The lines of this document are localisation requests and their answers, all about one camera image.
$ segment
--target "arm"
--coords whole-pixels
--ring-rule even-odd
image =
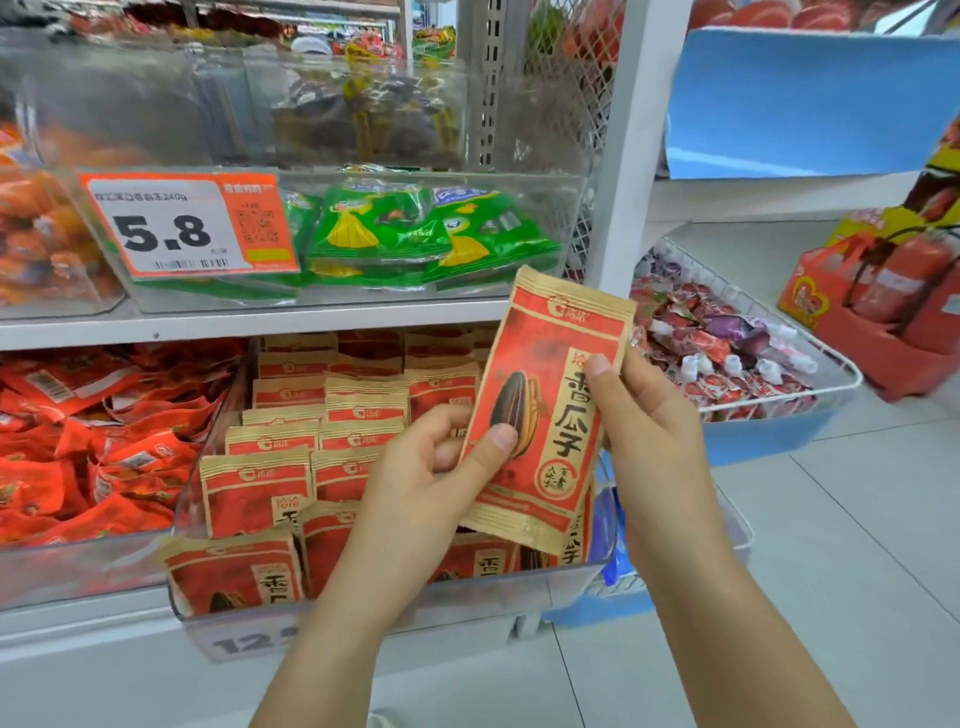
[[[697,410],[633,350],[623,380],[602,356],[587,371],[610,435],[627,548],[699,728],[854,728],[823,672],[733,554]]]
[[[507,460],[493,427],[457,463],[470,409],[442,404],[395,438],[371,473],[347,546],[300,625],[251,728],[364,728],[380,645],[440,565],[457,523]]]

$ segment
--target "barcode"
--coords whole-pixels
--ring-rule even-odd
[[[155,271],[197,271],[225,269],[230,261],[224,257],[201,258],[199,260],[154,260]]]
[[[150,465],[153,462],[156,462],[156,458],[153,457],[149,452],[138,452],[136,455],[131,455],[130,457],[124,458],[117,463],[117,465],[138,470]]]
[[[34,372],[31,375],[26,375],[24,378],[44,395],[49,397],[55,404],[73,399],[73,392],[67,389],[61,381],[55,376],[50,375],[45,369],[41,369],[39,372]]]

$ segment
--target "price tag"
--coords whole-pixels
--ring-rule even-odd
[[[135,279],[300,269],[276,175],[91,172],[80,179]]]
[[[189,624],[187,631],[210,662],[225,663],[286,649],[297,636],[299,615],[284,610],[245,619],[208,618]]]

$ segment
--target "blue panel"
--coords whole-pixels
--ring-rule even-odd
[[[666,138],[675,180],[922,169],[960,110],[954,38],[689,34]]]

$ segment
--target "qr code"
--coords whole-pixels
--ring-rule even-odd
[[[240,227],[239,232],[248,244],[254,246],[279,244],[277,220],[271,209],[241,207],[237,210],[236,220]],[[286,221],[281,221],[280,224],[286,225]]]

